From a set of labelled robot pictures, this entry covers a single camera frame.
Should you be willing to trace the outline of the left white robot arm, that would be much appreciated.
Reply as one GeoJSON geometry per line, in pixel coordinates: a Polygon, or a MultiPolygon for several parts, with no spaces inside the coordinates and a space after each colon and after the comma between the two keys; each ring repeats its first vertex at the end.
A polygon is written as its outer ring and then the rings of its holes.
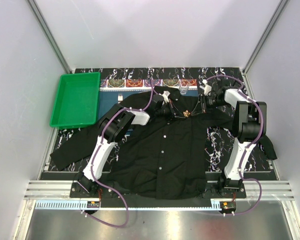
{"type": "Polygon", "coordinates": [[[98,193],[97,180],[102,176],[108,156],[131,126],[145,126],[156,114],[176,116],[171,92],[151,92],[148,103],[142,108],[123,107],[117,103],[101,118],[92,155],[87,166],[75,179],[85,197],[93,198],[98,193]]]}

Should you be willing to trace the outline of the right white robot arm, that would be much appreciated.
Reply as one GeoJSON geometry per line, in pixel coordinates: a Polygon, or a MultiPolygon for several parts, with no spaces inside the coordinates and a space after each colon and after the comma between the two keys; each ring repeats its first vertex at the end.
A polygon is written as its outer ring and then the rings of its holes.
{"type": "Polygon", "coordinates": [[[231,105],[235,109],[232,125],[234,145],[230,159],[215,186],[218,195],[229,198],[244,188],[244,170],[249,156],[265,131],[267,112],[265,102],[257,102],[239,88],[221,88],[216,93],[208,84],[199,87],[198,94],[202,112],[209,108],[231,105]]]}

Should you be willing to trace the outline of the black button shirt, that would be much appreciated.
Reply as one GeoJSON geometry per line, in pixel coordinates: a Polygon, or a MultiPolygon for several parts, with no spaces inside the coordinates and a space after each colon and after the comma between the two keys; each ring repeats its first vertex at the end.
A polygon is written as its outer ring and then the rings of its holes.
{"type": "MultiPolygon", "coordinates": [[[[162,94],[164,91],[171,92],[172,101],[179,101],[189,112],[199,98],[183,96],[176,88],[156,86],[151,91],[132,94],[119,104],[126,108],[143,108],[151,93],[162,94]]],[[[232,134],[234,115],[235,109],[226,104],[186,118],[166,118],[156,114],[146,125],[131,125],[115,145],[119,146],[118,160],[108,178],[144,197],[157,200],[194,198],[207,185],[204,159],[207,129],[220,127],[232,134]]],[[[81,159],[90,159],[102,117],[74,134],[50,155],[58,170],[81,159]]],[[[269,159],[277,158],[265,133],[257,143],[261,143],[269,159]]]]}

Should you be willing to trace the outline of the gold brooch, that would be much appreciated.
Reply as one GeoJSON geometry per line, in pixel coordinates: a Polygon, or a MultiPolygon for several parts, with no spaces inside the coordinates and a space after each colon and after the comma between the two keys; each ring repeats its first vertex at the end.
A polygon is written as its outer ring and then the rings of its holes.
{"type": "Polygon", "coordinates": [[[185,118],[188,118],[191,115],[191,112],[189,112],[188,110],[183,112],[183,115],[185,118]]]}

